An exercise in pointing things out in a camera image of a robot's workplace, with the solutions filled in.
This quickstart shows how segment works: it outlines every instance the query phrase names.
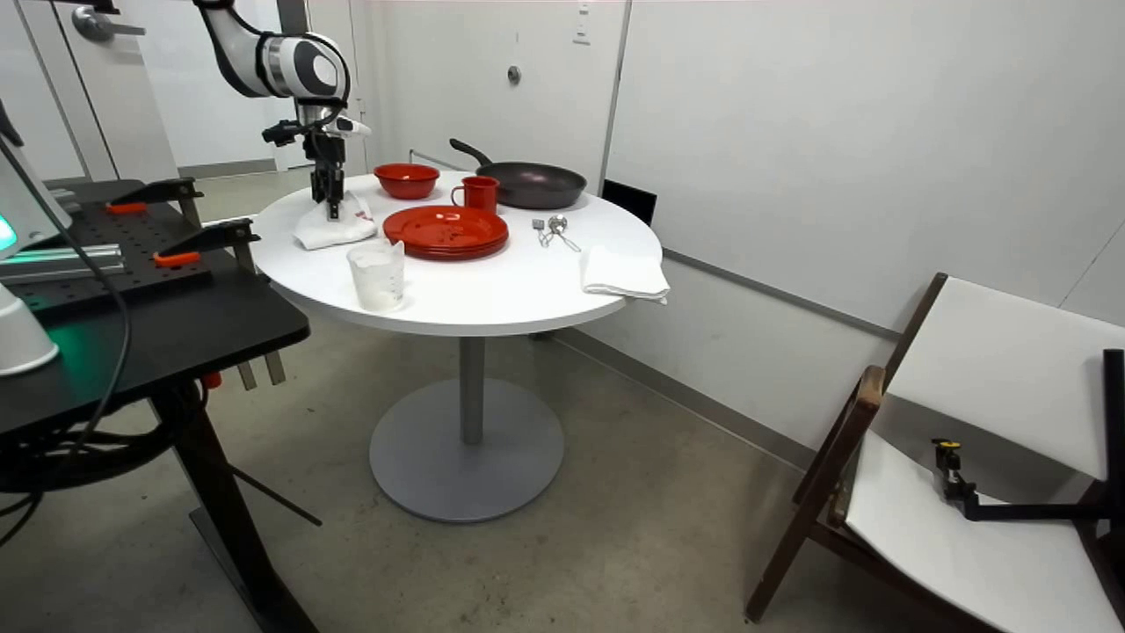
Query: wire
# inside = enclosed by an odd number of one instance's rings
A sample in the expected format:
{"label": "wire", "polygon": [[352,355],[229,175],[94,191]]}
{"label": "wire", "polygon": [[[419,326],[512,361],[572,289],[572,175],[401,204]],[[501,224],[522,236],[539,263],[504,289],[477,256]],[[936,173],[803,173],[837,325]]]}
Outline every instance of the wire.
{"label": "wire", "polygon": [[[23,161],[16,157],[16,151],[0,140],[0,151],[3,157],[16,167],[16,173],[23,175],[23,184],[33,191],[36,204],[43,207],[43,214],[50,219],[50,224],[67,238],[67,246],[77,255],[77,259],[86,266],[91,266],[91,273],[98,279],[98,285],[107,289],[107,297],[113,298],[118,313],[119,313],[119,348],[118,348],[118,361],[113,361],[113,373],[109,373],[109,385],[94,403],[94,414],[88,420],[86,433],[70,443],[70,457],[80,455],[80,448],[91,440],[91,433],[98,429],[98,421],[107,420],[109,413],[109,401],[119,388],[119,378],[127,371],[127,360],[133,352],[133,313],[127,305],[127,298],[113,289],[113,282],[107,279],[107,272],[67,236],[67,224],[50,211],[50,201],[46,194],[40,191],[40,184],[23,170]],[[33,489],[26,496],[26,504],[16,504],[16,508],[26,508],[26,512],[0,536],[0,550],[23,536],[23,528],[33,519],[33,512],[40,511],[46,489],[67,471],[70,461],[64,461],[50,478],[43,478],[40,489]]]}

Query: metal stand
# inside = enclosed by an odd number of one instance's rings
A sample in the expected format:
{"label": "metal stand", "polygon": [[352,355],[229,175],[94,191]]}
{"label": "metal stand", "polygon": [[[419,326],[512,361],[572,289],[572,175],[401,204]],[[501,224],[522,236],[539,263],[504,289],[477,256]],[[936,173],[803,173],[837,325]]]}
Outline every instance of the metal stand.
{"label": "metal stand", "polygon": [[368,466],[380,489],[419,517],[493,519],[551,487],[562,427],[536,395],[486,379],[486,342],[463,338],[460,379],[399,401],[374,433]]}

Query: round white table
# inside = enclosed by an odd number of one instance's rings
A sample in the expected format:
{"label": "round white table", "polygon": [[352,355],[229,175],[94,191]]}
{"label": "round white table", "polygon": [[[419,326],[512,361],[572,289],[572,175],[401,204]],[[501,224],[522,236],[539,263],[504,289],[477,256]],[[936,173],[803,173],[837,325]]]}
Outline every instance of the round white table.
{"label": "round white table", "polygon": [[[448,204],[467,173],[443,173],[428,201],[392,201],[374,175],[352,175],[347,194],[380,219]],[[433,519],[488,519],[522,511],[550,489],[562,466],[562,427],[529,391],[486,379],[486,338],[578,326],[625,305],[621,297],[586,297],[582,255],[536,233],[536,219],[565,214],[565,236],[586,255],[660,255],[658,236],[631,211],[583,194],[571,211],[501,207],[509,238],[477,259],[405,259],[405,304],[365,311],[357,298],[347,246],[304,250],[297,224],[325,214],[297,191],[252,219],[258,266],[297,304],[359,326],[460,338],[460,379],[428,385],[399,401],[374,433],[368,466],[380,489]]]}

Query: pan handle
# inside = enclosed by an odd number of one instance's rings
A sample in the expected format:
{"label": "pan handle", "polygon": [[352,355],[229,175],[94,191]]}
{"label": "pan handle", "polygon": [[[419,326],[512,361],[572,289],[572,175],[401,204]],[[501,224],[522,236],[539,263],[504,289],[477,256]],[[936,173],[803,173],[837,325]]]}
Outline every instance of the pan handle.
{"label": "pan handle", "polygon": [[456,137],[452,137],[452,148],[455,148],[455,151],[463,151],[463,155],[471,155],[471,157],[477,157],[477,161],[482,161],[482,170],[488,170],[488,167],[493,167],[493,157],[488,157],[486,151],[477,151],[477,148],[471,148],[471,144],[463,144],[463,140],[456,140]]}

